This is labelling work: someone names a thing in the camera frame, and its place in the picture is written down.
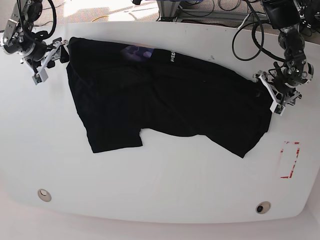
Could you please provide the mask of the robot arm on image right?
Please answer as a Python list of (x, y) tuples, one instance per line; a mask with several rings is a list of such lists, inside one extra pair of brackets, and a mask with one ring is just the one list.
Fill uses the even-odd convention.
[(253, 25), (251, 36), (254, 44), (275, 60), (274, 68), (268, 71), (271, 77), (261, 73), (258, 78), (270, 90), (276, 102), (273, 112), (279, 114), (287, 104), (293, 106), (296, 99), (302, 98), (296, 87), (312, 81), (314, 67), (308, 63), (304, 52), (305, 40), (299, 29), (301, 17), (295, 2), (293, 0), (263, 0), (262, 6), (267, 20), (261, 23), (270, 24), (273, 29), (279, 30), (278, 43), (284, 50), (284, 59), (276, 57), (258, 43), (256, 39), (258, 23)]

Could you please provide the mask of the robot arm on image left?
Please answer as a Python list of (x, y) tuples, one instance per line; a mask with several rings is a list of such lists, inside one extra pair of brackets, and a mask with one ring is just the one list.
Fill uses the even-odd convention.
[(50, 31), (33, 32), (36, 22), (42, 12), (41, 0), (17, 0), (11, 17), (7, 21), (0, 47), (8, 54), (19, 54), (20, 63), (25, 64), (32, 73), (32, 79), (37, 85), (48, 79), (46, 69), (55, 67), (56, 61), (62, 64), (69, 62), (70, 56), (66, 50), (68, 40), (61, 37), (47, 44), (45, 40), (51, 38), (57, 27), (57, 12), (53, 1), (48, 2), (52, 10), (52, 28)]

